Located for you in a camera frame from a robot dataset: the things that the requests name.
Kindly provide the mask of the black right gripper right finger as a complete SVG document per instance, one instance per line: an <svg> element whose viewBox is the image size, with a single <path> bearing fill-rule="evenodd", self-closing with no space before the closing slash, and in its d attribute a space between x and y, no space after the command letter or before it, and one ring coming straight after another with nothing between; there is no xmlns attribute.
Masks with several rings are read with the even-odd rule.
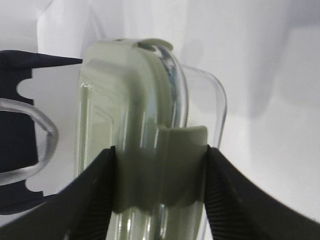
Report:
<svg viewBox="0 0 320 240"><path fill-rule="evenodd" d="M318 240L320 224L246 178L215 147L205 154L204 206L215 240Z"/></svg>

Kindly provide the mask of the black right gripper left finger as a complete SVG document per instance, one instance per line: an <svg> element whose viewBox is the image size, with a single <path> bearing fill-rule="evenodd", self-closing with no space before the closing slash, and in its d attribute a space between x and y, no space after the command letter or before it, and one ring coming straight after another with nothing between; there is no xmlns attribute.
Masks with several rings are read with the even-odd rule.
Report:
<svg viewBox="0 0 320 240"><path fill-rule="evenodd" d="M115 190L115 147L104 149L59 194L0 228L2 240L104 240Z"/></svg>

